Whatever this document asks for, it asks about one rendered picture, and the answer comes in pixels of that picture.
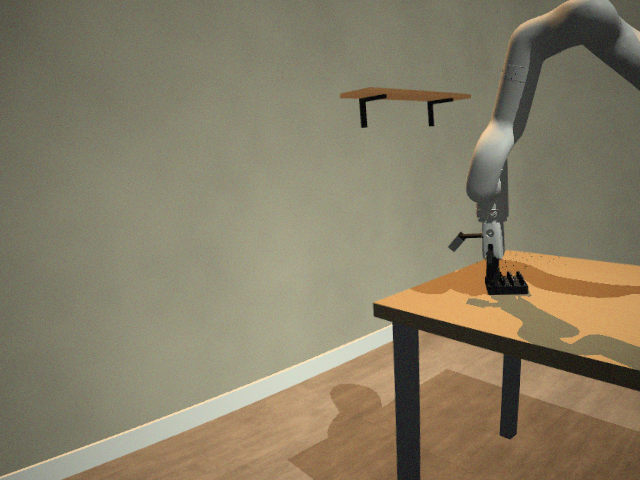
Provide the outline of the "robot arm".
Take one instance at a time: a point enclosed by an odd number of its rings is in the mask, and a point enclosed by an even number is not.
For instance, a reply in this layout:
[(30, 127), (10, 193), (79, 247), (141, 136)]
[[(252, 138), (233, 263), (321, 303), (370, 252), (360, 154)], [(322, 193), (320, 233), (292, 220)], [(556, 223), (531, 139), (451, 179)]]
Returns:
[(477, 218), (509, 216), (506, 159), (524, 132), (542, 64), (584, 44), (640, 91), (640, 32), (609, 0), (569, 0), (521, 24), (511, 36), (492, 117), (467, 175), (466, 192), (476, 202)]

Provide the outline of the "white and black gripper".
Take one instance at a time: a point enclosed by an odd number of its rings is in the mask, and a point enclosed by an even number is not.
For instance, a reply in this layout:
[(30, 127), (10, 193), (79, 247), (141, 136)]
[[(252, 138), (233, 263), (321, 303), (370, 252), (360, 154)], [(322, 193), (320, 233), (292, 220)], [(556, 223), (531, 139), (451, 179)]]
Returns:
[(478, 221), (482, 222), (483, 258), (485, 259), (486, 256), (486, 284), (497, 285), (498, 270), (500, 277), (499, 260), (503, 258), (505, 253), (503, 222), (507, 221), (507, 218), (495, 221), (478, 219)]

